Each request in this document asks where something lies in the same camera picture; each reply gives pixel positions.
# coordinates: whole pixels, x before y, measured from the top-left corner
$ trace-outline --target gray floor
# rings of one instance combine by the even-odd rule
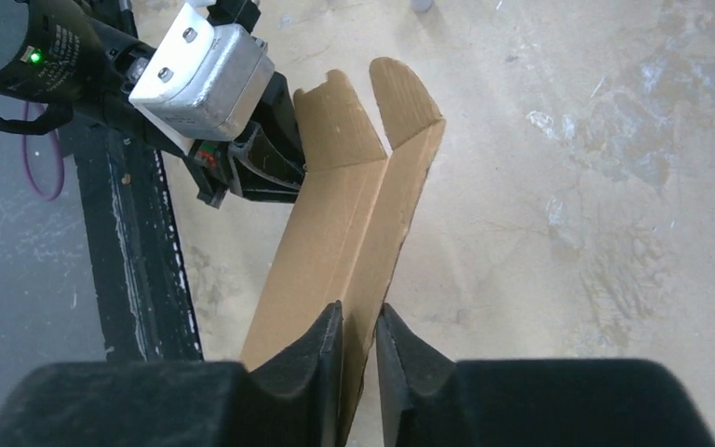
[[[139,0],[157,44],[180,0]],[[449,127],[388,301],[455,359],[639,357],[715,433],[715,0],[262,1],[292,88],[407,62]],[[379,117],[371,111],[375,123]],[[205,354],[236,358],[290,209],[169,161]],[[351,435],[381,445],[375,362]]]
[[[0,116],[21,103],[0,97]],[[55,175],[47,139],[31,138],[37,181]],[[75,164],[54,202],[29,189],[20,138],[0,133],[0,406],[34,368],[56,361],[105,360]]]

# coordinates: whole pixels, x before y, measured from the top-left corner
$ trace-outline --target cardboard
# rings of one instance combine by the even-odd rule
[[[242,361],[253,370],[297,340],[328,303],[344,306],[339,420],[348,434],[374,327],[410,229],[445,120],[399,61],[370,68],[387,156],[346,75],[294,95],[307,174],[250,325]]]

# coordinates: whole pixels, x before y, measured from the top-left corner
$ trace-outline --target cardboard box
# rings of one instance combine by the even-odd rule
[[[254,370],[303,335],[328,303],[341,300],[342,442],[380,307],[445,130],[409,67],[382,58],[370,73],[391,156],[344,73],[331,71],[321,86],[295,92],[307,174],[242,351]]]

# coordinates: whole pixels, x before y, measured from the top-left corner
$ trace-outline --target concrete floor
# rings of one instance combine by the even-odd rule
[[[135,1],[159,43],[182,0]],[[449,120],[388,301],[454,359],[637,357],[715,433],[715,0],[264,0],[292,88],[407,62]],[[376,111],[372,118],[379,124]],[[168,162],[208,359],[239,354],[289,215]],[[370,359],[351,445],[381,445]]]

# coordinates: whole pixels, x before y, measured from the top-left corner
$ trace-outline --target wire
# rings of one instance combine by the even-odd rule
[[[29,102],[23,104],[23,121],[28,121],[29,119],[29,105]],[[45,112],[45,107],[41,104],[34,104],[34,108],[39,114]],[[55,200],[61,194],[61,189],[64,187],[64,158],[61,154],[61,144],[59,143],[59,136],[56,134],[56,130],[49,132],[47,136],[50,138],[50,146],[56,165],[56,183],[49,193],[44,193],[34,180],[32,168],[29,165],[29,137],[26,135],[20,136],[20,151],[23,156],[23,172],[26,174],[29,186],[32,187],[32,190],[39,198],[49,202]]]
[[[130,0],[119,0],[119,19],[122,21],[122,31],[133,37],[138,37],[138,28],[135,25],[133,5]]]

